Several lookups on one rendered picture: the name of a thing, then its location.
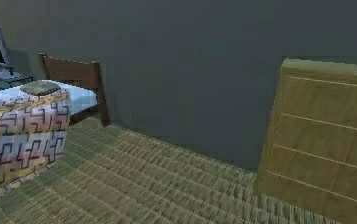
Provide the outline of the olive green round cushion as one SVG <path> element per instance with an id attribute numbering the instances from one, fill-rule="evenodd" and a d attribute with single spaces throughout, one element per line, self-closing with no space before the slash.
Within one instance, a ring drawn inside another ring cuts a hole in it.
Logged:
<path id="1" fill-rule="evenodd" d="M 34 96 L 45 96 L 60 90 L 61 87 L 50 81 L 33 81 L 25 83 L 20 87 L 20 90 L 24 93 Z"/>

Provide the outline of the brown wooden bed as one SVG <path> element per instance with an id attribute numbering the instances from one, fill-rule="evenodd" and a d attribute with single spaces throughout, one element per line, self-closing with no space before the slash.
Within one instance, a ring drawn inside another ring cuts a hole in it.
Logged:
<path id="1" fill-rule="evenodd" d="M 46 53 L 40 53 L 39 58 L 48 79 L 93 93 L 95 103 L 76 111 L 70 118 L 70 125 L 75 125 L 95 113 L 99 115 L 103 127 L 110 124 L 104 83 L 98 61 L 77 62 L 50 57 Z"/>

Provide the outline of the yellow wooden chest of drawers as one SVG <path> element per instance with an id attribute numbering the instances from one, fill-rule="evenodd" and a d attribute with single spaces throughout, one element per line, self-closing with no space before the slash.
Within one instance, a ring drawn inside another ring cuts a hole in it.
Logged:
<path id="1" fill-rule="evenodd" d="M 357 224 L 357 65 L 283 61 L 255 189 Z"/>

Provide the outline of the patterned bed cover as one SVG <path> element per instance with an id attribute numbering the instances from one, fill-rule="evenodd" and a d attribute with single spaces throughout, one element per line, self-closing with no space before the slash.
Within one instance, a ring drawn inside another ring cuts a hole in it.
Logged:
<path id="1" fill-rule="evenodd" d="M 93 93 L 52 80 L 45 96 L 20 86 L 0 91 L 0 197 L 52 166 L 64 154 L 71 116 L 95 103 Z"/>

